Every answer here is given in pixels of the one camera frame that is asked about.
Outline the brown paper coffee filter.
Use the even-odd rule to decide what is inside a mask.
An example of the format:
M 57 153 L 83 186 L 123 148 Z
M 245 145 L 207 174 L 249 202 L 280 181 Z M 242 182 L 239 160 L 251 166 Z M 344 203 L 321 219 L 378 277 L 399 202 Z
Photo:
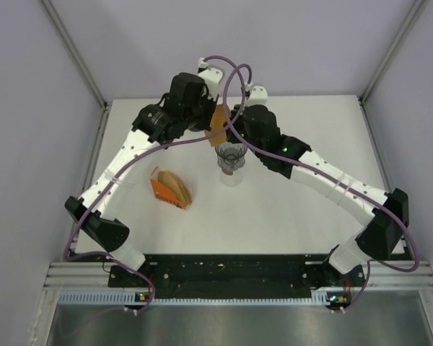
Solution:
M 212 148 L 223 144 L 227 140 L 226 130 L 224 129 L 226 122 L 224 106 L 217 105 L 210 122 L 210 130 L 205 131 Z

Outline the dark grey plastic dripper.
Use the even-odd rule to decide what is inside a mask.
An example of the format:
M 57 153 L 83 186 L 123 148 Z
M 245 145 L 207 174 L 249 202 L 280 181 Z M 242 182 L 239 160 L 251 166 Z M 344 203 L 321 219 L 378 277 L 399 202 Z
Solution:
M 243 143 L 224 142 L 214 148 L 217 164 L 229 172 L 237 171 L 245 165 L 245 155 L 248 147 Z

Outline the clear glass with brown band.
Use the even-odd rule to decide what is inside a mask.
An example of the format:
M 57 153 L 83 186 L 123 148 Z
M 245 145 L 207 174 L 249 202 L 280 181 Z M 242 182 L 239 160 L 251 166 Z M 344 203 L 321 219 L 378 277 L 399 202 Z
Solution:
M 242 171 L 240 169 L 235 171 L 222 169 L 219 178 L 224 186 L 236 187 L 242 182 Z

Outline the orange coffee filter box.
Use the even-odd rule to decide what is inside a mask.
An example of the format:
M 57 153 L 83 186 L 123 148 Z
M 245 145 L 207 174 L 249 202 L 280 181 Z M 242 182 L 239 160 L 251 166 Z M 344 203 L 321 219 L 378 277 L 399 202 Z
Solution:
M 158 200 L 174 205 L 180 209 L 186 210 L 190 205 L 186 206 L 184 202 L 180 202 L 172 191 L 170 191 L 167 187 L 165 187 L 163 184 L 161 184 L 158 181 L 158 173 L 160 171 L 169 171 L 169 170 L 163 170 L 161 167 L 155 167 L 154 170 L 152 171 L 150 176 L 150 182 L 151 182 L 154 196 Z

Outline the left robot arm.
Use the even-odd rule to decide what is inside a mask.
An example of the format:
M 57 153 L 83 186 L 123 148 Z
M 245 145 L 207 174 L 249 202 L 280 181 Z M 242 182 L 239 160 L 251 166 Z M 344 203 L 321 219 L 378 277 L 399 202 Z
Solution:
M 223 76 L 212 67 L 200 68 L 197 74 L 181 72 L 174 76 L 169 92 L 139 111 L 118 153 L 92 186 L 65 203 L 76 227 L 126 266 L 124 277 L 132 285 L 145 284 L 149 268 L 131 240 L 129 228 L 116 218 L 118 212 L 137 179 L 148 177 L 147 159 L 152 153 L 187 130 L 210 129 Z

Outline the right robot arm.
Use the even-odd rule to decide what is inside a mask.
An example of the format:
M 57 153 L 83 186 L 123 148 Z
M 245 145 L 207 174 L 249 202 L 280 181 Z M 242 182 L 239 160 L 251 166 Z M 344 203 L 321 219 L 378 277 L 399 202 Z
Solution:
M 264 105 L 235 105 L 229 141 L 246 143 L 270 171 L 310 187 L 343 208 L 362 230 L 331 250 L 322 268 L 324 280 L 341 284 L 356 266 L 386 261 L 409 225 L 408 195 L 365 184 L 321 158 L 305 142 L 281 133 L 276 116 Z

